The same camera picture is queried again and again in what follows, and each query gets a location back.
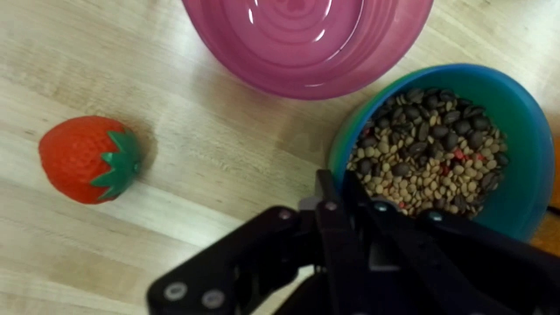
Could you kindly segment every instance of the lentils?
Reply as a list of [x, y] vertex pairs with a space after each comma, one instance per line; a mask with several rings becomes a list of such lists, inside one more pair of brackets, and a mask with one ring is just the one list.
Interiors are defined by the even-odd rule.
[[440, 208], [472, 218], [507, 164], [503, 136], [482, 106], [449, 89], [409, 89], [370, 117], [347, 169], [403, 213]]

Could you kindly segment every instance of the green strawberry leaves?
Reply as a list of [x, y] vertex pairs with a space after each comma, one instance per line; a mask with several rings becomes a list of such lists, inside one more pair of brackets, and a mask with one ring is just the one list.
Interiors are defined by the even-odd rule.
[[115, 199], [130, 183], [139, 169], [139, 145], [129, 131], [108, 131], [108, 138], [115, 143], [116, 152], [104, 152], [101, 159], [109, 169], [95, 176], [90, 185], [106, 187], [99, 199]]

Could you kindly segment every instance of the wooden table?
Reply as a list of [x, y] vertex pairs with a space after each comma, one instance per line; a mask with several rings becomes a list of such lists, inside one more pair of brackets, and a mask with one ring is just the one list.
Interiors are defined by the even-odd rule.
[[[228, 75], [178, 0], [0, 0], [0, 313], [144, 313], [153, 278], [262, 208], [311, 194], [346, 113], [421, 66], [503, 70], [557, 133], [557, 19], [556, 0], [440, 0], [384, 77], [304, 103]], [[62, 197], [38, 164], [38, 138], [85, 113], [123, 120], [146, 154], [139, 180], [101, 206]], [[560, 253], [557, 229], [547, 217], [535, 241]]]

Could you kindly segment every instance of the screw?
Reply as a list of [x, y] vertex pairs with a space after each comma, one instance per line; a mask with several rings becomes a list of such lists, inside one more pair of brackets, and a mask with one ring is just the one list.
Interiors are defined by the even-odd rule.
[[437, 213], [437, 211], [430, 211], [428, 217], [430, 217], [433, 222], [440, 222], [440, 220], [442, 220], [440, 213]]
[[216, 309], [225, 302], [225, 294], [221, 290], [207, 290], [202, 295], [202, 306], [207, 309]]
[[164, 288], [164, 297], [167, 301], [179, 301], [186, 295], [188, 287], [181, 281], [172, 281]]
[[377, 211], [386, 211], [388, 210], [388, 206], [384, 203], [374, 203], [372, 208], [377, 210]]
[[335, 204], [333, 201], [326, 201], [326, 203], [325, 203], [325, 210], [335, 211], [335, 208], [337, 208], [337, 204]]
[[279, 218], [281, 218], [281, 220], [288, 220], [290, 217], [291, 217], [291, 211], [288, 211], [288, 210], [281, 210], [281, 211], [279, 211]]

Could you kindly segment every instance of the bowl rim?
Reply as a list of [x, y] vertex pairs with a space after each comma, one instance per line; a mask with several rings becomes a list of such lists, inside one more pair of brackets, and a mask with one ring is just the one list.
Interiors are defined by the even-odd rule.
[[256, 89], [256, 91], [263, 91], [267, 94], [274, 94], [274, 96], [279, 96], [279, 98], [291, 98], [291, 99], [307, 99], [307, 101], [316, 101], [316, 99], [330, 99], [330, 98], [339, 98], [339, 96], [346, 96], [346, 94], [351, 94], [354, 91], [360, 91], [363, 89], [365, 85], [372, 84], [375, 78], [379, 78], [382, 73], [386, 73], [389, 68], [395, 66], [395, 63], [398, 59], [402, 59], [405, 56], [405, 52], [412, 47], [412, 43], [417, 40], [421, 29], [424, 28], [424, 22], [430, 15], [430, 10], [433, 7], [433, 0], [426, 0], [426, 5], [423, 10], [417, 10], [414, 12], [416, 15], [421, 14], [419, 17], [419, 26], [416, 29], [412, 29], [410, 33], [410, 40], [405, 42], [405, 45], [402, 45], [402, 50], [398, 50], [398, 54], [393, 54], [393, 56], [388, 56], [389, 63], [386, 63], [386, 66], [382, 66], [379, 70], [377, 75], [367, 75], [367, 80], [363, 82], [358, 82], [354, 84], [351, 89], [325, 89], [323, 92], [319, 94], [312, 94], [312, 92], [291, 92], [291, 91], [284, 91], [284, 89], [277, 89], [274, 85], [269, 85], [269, 84], [262, 84], [260, 80], [256, 78], [251, 78], [251, 75], [248, 75], [246, 71], [241, 71], [237, 70], [235, 66], [232, 66], [230, 61], [227, 61], [227, 57], [223, 57], [221, 54], [218, 54], [218, 49], [216, 49], [216, 43], [213, 40], [209, 40], [209, 36], [202, 35], [202, 28], [204, 28], [204, 22], [199, 21], [197, 14], [192, 12], [192, 8], [188, 8], [186, 5], [188, 0], [181, 0], [186, 14], [188, 14], [188, 19], [190, 19], [190, 24], [193, 26], [197, 36], [202, 40], [202, 43], [206, 45], [206, 49], [211, 52], [211, 56], [223, 66], [227, 68], [232, 75], [235, 75], [237, 78], [241, 78], [241, 82], [248, 84], [249, 87]]
[[540, 192], [538, 196], [535, 196], [533, 199], [545, 199], [543, 203], [547, 203], [550, 190], [552, 190], [552, 178], [554, 178], [554, 162], [552, 162], [552, 134], [549, 129], [549, 124], [545, 120], [545, 115], [540, 108], [540, 105], [535, 101], [535, 98], [512, 77], [489, 68], [489, 66], [482, 66], [482, 64], [473, 64], [473, 63], [449, 63], [449, 64], [435, 64], [435, 66], [428, 66], [428, 68], [421, 68], [416, 71], [410, 71], [396, 80], [393, 80], [389, 85], [386, 85], [384, 89], [381, 89], [375, 96], [372, 96], [370, 99], [367, 99], [365, 103], [361, 103], [360, 106], [354, 108], [354, 112], [351, 113], [351, 117], [347, 117], [342, 122], [342, 127], [347, 127], [349, 131], [346, 134], [342, 134], [342, 127], [339, 129], [337, 136], [332, 141], [332, 147], [328, 150], [328, 168], [333, 173], [335, 183], [339, 187], [339, 183], [344, 178], [344, 169], [346, 169], [346, 162], [349, 159], [351, 148], [360, 134], [360, 131], [363, 129], [363, 126], [367, 124], [368, 117], [384, 103], [386, 98], [389, 98], [391, 94], [398, 92], [402, 87], [409, 85], [410, 82], [437, 73], [437, 71], [468, 71], [468, 70], [475, 70], [475, 71], [482, 71], [486, 75], [491, 75], [496, 80], [501, 80], [508, 85], [510, 91], [514, 91], [519, 98], [522, 98], [522, 106], [529, 108], [531, 112], [531, 119], [535, 119], [535, 126], [538, 127], [538, 134], [542, 138], [542, 141], [545, 141], [545, 145], [540, 147], [540, 150], [536, 150], [536, 161], [543, 166], [547, 166], [550, 171], [538, 171], [536, 173], [536, 182]]

